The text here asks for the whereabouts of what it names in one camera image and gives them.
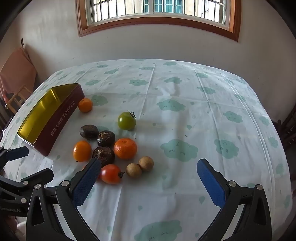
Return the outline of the red tomato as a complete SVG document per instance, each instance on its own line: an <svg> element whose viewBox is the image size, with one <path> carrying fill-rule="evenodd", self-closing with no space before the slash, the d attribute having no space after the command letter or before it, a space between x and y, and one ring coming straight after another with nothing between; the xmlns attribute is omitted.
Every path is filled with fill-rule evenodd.
<svg viewBox="0 0 296 241"><path fill-rule="evenodd" d="M116 185L121 182L124 173L119 166L108 164L102 167L99 178L107 184Z"/></svg>

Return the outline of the orange yellow tomato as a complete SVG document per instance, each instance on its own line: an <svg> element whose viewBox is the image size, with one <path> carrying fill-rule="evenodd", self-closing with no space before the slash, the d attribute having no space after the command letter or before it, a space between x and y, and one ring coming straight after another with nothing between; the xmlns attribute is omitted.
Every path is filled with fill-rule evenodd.
<svg viewBox="0 0 296 241"><path fill-rule="evenodd" d="M76 162L87 162L91 159L92 147L87 141L79 141L73 148L73 158Z"/></svg>

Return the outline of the dark cracked passion fruit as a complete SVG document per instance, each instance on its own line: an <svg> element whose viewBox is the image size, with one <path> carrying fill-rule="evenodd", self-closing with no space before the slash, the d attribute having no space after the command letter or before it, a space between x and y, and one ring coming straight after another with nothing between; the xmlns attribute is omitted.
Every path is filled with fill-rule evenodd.
<svg viewBox="0 0 296 241"><path fill-rule="evenodd" d="M101 162L101 167L113 164L115 161L115 153L109 147L97 147L93 151L92 157L98 159Z"/></svg>

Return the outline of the dark smooth passion fruit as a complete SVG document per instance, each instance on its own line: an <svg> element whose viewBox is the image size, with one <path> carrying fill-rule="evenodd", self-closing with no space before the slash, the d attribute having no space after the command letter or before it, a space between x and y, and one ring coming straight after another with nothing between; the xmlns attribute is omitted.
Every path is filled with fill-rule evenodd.
<svg viewBox="0 0 296 241"><path fill-rule="evenodd" d="M87 140L96 140L99 130L95 125L84 125L80 128L79 134Z"/></svg>

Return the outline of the dark wrinkled passion fruit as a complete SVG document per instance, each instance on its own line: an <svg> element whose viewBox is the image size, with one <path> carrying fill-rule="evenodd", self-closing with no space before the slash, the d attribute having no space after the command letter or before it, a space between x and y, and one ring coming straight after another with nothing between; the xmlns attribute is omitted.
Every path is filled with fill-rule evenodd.
<svg viewBox="0 0 296 241"><path fill-rule="evenodd" d="M96 142L100 147L111 147L115 143L115 134L111 131L101 131Z"/></svg>

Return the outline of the large mandarin orange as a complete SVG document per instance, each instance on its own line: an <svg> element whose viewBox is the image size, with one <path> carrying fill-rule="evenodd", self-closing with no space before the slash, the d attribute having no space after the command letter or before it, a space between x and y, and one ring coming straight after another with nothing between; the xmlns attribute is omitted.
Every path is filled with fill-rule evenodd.
<svg viewBox="0 0 296 241"><path fill-rule="evenodd" d="M114 153L121 160L130 160L137 153L137 144L130 138L120 138L114 144Z"/></svg>

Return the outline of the small mandarin orange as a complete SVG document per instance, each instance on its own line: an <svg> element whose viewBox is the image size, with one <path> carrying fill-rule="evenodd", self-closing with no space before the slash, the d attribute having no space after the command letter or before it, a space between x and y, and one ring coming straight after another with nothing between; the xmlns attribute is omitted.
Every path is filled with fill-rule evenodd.
<svg viewBox="0 0 296 241"><path fill-rule="evenodd" d="M92 111L93 102L91 99L83 98L81 101L79 101L78 108L82 113L88 113Z"/></svg>

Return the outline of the green tomato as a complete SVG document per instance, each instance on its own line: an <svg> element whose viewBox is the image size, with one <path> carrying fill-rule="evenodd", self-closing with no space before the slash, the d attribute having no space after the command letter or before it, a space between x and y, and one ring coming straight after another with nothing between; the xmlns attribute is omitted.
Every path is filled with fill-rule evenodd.
<svg viewBox="0 0 296 241"><path fill-rule="evenodd" d="M133 111L125 111L118 117L117 124L122 130L130 131L136 126L137 120Z"/></svg>

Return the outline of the red gold toffee tin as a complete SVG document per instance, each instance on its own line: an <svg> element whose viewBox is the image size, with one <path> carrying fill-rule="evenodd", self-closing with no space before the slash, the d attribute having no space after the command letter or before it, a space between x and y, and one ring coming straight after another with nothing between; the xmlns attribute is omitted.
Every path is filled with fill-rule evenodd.
<svg viewBox="0 0 296 241"><path fill-rule="evenodd" d="M18 137L43 156L48 156L64 125L84 97L79 83L50 88L22 122Z"/></svg>

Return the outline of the pink cloth on chair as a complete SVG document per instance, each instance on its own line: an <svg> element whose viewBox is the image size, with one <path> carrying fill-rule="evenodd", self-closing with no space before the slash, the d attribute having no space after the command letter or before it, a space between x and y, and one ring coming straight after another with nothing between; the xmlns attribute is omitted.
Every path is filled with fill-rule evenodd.
<svg viewBox="0 0 296 241"><path fill-rule="evenodd" d="M23 85L33 92L36 75L36 68L27 51L23 47L18 47L1 69L1 95L4 102L10 100L8 94L15 94Z"/></svg>

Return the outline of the dark wooden chair right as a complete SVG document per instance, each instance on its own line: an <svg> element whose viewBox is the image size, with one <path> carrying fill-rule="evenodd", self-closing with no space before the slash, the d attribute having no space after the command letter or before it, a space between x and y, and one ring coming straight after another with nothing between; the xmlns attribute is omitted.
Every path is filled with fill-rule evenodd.
<svg viewBox="0 0 296 241"><path fill-rule="evenodd" d="M295 144L296 106L293 107L287 118L282 122L277 120L276 130L285 151Z"/></svg>

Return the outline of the cloud print tablecloth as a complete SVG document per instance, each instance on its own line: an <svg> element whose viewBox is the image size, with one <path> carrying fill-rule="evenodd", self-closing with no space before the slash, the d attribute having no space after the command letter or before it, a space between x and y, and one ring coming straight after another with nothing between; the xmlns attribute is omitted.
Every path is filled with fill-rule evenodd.
<svg viewBox="0 0 296 241"><path fill-rule="evenodd" d="M227 180L264 187L273 240L287 229L292 189L285 152L257 95L241 77L205 65L130 59L93 62L52 74L27 99L5 130L1 145L25 143L18 129L33 106L52 87L79 83L93 102L89 113L74 111L44 157L34 149L8 163L6 175L19 181L44 168L51 185L83 168L73 158L83 125L109 130L137 144L138 162L149 156L151 171L118 185L97 181L79 207L100 240L198 240L219 211L196 172L205 158ZM133 111L136 126L118 127L121 113Z"/></svg>

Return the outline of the wooden framed window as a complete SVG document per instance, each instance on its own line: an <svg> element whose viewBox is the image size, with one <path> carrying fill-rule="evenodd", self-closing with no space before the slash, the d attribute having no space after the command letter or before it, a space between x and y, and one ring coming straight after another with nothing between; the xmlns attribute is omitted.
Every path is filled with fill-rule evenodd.
<svg viewBox="0 0 296 241"><path fill-rule="evenodd" d="M241 1L75 1L79 37L131 25L176 25L238 41Z"/></svg>

